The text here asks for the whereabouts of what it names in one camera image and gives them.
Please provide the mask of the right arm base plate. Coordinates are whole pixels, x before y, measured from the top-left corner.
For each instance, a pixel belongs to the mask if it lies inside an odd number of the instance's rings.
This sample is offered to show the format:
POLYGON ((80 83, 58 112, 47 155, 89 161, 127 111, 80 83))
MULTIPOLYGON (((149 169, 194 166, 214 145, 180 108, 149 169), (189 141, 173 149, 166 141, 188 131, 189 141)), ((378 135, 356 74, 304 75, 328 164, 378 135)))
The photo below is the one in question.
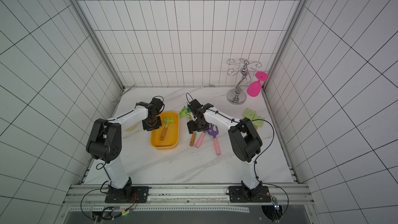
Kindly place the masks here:
POLYGON ((227 191, 231 203, 271 203, 272 197, 268 187, 258 186, 249 189, 246 186, 230 186, 227 191))

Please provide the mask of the green spade fork wooden handle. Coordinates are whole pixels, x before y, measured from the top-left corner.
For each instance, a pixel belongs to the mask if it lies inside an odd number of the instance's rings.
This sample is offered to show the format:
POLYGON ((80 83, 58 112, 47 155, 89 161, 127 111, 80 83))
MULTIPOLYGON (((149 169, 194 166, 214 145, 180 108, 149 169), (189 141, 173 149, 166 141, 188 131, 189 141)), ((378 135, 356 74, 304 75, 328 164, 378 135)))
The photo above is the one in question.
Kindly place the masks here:
POLYGON ((169 125, 170 125, 171 123, 174 123, 174 122, 175 122, 174 117, 164 117, 163 120, 164 120, 164 122, 165 122, 166 125, 165 125, 165 127, 164 127, 164 129, 163 129, 163 131, 162 131, 161 137, 160 137, 160 140, 161 140, 161 141, 163 141, 163 140, 165 139, 166 134, 167 134, 167 131, 168 131, 169 125))

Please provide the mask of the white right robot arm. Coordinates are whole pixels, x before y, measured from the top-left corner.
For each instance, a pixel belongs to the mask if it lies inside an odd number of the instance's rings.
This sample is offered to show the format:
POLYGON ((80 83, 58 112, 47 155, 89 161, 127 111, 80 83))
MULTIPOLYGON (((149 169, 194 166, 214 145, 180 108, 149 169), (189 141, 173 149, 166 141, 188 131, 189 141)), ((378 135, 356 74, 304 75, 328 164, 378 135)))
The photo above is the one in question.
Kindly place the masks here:
POLYGON ((202 105, 198 100, 188 103, 192 120, 187 123, 189 133, 207 132, 211 125, 227 131, 232 150, 242 162, 241 184, 243 191, 254 197, 262 187, 262 183, 255 174, 255 160, 261 152, 263 142, 251 120, 244 118, 234 119, 220 111, 212 104, 202 105))

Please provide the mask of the green rake wooden handle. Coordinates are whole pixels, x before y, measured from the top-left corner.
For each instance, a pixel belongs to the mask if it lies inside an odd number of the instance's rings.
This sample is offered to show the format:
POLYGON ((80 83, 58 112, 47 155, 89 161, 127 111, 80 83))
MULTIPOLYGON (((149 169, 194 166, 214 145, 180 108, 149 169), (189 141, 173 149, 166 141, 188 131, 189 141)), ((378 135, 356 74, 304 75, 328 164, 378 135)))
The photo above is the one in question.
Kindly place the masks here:
POLYGON ((191 136, 191 140, 190 140, 190 143, 189 143, 190 146, 194 146, 196 136, 197 136, 197 133, 194 132, 194 133, 192 134, 192 136, 191 136))

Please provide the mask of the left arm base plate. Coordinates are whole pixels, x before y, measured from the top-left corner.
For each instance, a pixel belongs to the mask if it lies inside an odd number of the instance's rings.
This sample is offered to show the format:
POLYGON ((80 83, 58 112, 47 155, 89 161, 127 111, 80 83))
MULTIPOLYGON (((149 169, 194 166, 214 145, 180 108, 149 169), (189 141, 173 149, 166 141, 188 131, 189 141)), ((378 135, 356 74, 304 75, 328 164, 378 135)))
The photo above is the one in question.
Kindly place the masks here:
POLYGON ((106 194, 105 203, 146 203, 149 193, 148 186, 130 187, 116 189, 110 187, 106 194))

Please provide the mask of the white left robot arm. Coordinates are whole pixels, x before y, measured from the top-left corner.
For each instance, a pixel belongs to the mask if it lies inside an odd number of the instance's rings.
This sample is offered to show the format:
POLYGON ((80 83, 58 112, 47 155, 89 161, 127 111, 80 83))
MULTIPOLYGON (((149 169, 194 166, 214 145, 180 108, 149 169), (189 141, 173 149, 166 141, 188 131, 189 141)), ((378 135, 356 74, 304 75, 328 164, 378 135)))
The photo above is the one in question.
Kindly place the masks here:
POLYGON ((104 170, 110 179, 110 190, 132 194, 131 179, 125 172, 120 159, 122 134, 131 126, 141 122, 145 131, 157 130, 162 126, 163 97, 155 96, 150 103, 138 102, 135 107, 111 119, 97 119, 92 127, 86 151, 93 159, 104 162, 104 170))

